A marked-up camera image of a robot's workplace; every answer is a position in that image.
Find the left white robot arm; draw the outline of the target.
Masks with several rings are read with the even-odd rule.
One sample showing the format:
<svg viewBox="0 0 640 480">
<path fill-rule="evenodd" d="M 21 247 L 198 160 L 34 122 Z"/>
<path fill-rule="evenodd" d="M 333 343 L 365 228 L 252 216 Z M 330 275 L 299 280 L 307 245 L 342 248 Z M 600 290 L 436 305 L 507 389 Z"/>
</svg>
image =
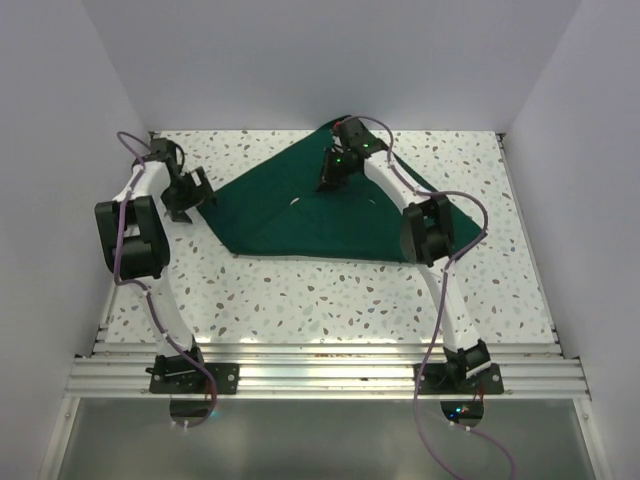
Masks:
<svg viewBox="0 0 640 480">
<path fill-rule="evenodd" d="M 207 383 L 208 369 L 169 285 L 171 251 L 159 207 L 170 221 L 190 224 L 190 209 L 215 205 L 217 198 L 203 168 L 185 169 L 186 155 L 177 143 L 160 137 L 147 146 L 127 185 L 113 199 L 97 203 L 94 214 L 114 283 L 138 294 L 151 325 L 157 354 L 148 373 L 193 393 Z"/>
</svg>

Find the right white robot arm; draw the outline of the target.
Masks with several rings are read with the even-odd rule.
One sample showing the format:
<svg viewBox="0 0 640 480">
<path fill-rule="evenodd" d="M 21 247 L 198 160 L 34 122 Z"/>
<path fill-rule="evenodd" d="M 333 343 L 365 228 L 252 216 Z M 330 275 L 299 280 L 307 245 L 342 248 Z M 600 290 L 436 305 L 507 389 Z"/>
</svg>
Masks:
<svg viewBox="0 0 640 480">
<path fill-rule="evenodd" d="M 430 190 L 413 178 L 393 152 L 394 138 L 376 137 L 362 116 L 348 116 L 331 128 L 333 144 L 325 150 L 320 191 L 342 187 L 360 173 L 393 202 L 402 215 L 400 248 L 405 260 L 418 267 L 438 308 L 435 333 L 442 336 L 445 379 L 451 389 L 468 392 L 491 365 L 490 354 L 468 312 L 454 278 L 455 264 L 487 233 L 488 212 L 473 196 Z M 475 203 L 483 225 L 468 245 L 455 246 L 452 196 Z"/>
</svg>

